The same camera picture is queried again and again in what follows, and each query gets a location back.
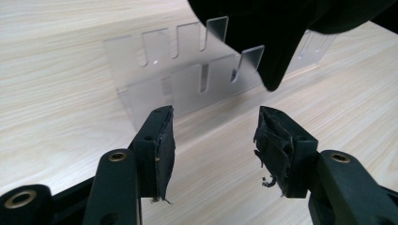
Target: wooden table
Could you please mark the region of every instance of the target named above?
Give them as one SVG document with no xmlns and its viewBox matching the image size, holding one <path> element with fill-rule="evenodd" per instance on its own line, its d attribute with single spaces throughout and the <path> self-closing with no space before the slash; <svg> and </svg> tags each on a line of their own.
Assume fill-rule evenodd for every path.
<svg viewBox="0 0 398 225">
<path fill-rule="evenodd" d="M 58 193 L 95 174 L 136 130 L 102 41 L 196 21 L 174 1 L 0 3 L 0 194 L 28 184 Z M 398 37 L 370 22 L 336 38 L 316 66 L 175 120 L 166 202 L 143 200 L 145 224 L 311 224 L 308 200 L 261 186 L 258 107 L 289 114 L 398 190 Z"/>
</svg>

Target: clear acrylic stand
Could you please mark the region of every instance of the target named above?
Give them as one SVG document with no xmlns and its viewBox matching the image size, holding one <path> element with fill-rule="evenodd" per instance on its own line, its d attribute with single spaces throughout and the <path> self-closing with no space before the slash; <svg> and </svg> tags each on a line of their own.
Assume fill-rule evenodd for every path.
<svg viewBox="0 0 398 225">
<path fill-rule="evenodd" d="M 265 47 L 235 52 L 223 43 L 227 24 L 227 17 L 207 21 L 205 43 L 202 24 L 179 25 L 175 55 L 167 28 L 104 41 L 118 94 L 137 129 L 161 106 L 172 104 L 179 117 L 261 84 L 257 67 Z M 316 63 L 333 40 L 306 33 L 290 71 Z M 138 53 L 140 44 L 145 55 Z"/>
</svg>

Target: slotted acrylic panel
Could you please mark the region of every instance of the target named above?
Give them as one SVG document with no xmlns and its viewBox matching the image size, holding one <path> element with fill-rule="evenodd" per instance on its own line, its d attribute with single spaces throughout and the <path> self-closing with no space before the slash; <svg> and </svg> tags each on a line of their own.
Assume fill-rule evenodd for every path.
<svg viewBox="0 0 398 225">
<path fill-rule="evenodd" d="M 174 55 L 167 28 L 104 41 L 118 94 L 137 129 L 160 106 L 173 104 L 179 117 L 261 85 L 257 67 L 267 46 L 235 52 L 223 43 L 227 24 L 221 17 L 209 20 L 207 28 L 199 22 L 177 26 Z M 290 71 L 317 62 L 333 40 L 306 33 Z"/>
</svg>

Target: black object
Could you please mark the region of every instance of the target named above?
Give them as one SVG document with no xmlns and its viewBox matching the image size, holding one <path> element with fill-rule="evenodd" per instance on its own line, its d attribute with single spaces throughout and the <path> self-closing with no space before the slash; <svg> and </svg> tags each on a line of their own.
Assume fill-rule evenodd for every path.
<svg viewBox="0 0 398 225">
<path fill-rule="evenodd" d="M 337 34 L 375 17 L 395 0 L 189 0 L 199 20 L 228 16 L 225 43 L 237 52 L 266 49 L 258 67 L 264 86 L 278 88 L 307 29 Z"/>
<path fill-rule="evenodd" d="M 141 198 L 165 200 L 175 149 L 173 108 L 158 108 L 128 149 L 102 156 L 95 177 L 54 196 L 42 185 L 1 196 L 0 225 L 141 224 Z"/>
<path fill-rule="evenodd" d="M 260 107 L 254 140 L 283 195 L 305 198 L 314 224 L 398 224 L 398 193 L 379 186 L 354 157 L 316 151 L 317 140 L 284 112 Z"/>
<path fill-rule="evenodd" d="M 372 19 L 373 23 L 383 26 L 398 35 L 398 2 Z"/>
</svg>

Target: wood grain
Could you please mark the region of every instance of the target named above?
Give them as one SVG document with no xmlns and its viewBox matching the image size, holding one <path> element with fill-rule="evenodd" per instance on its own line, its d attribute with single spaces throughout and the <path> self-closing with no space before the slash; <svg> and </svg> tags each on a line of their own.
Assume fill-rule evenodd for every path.
<svg viewBox="0 0 398 225">
<path fill-rule="evenodd" d="M 102 41 L 196 21 L 185 1 L 0 3 L 0 194 L 27 184 L 57 193 L 95 174 L 134 130 Z M 166 202 L 143 200 L 145 224 L 311 224 L 307 200 L 261 187 L 258 107 L 288 113 L 398 190 L 398 37 L 372 23 L 341 34 L 311 69 L 175 120 Z"/>
</svg>

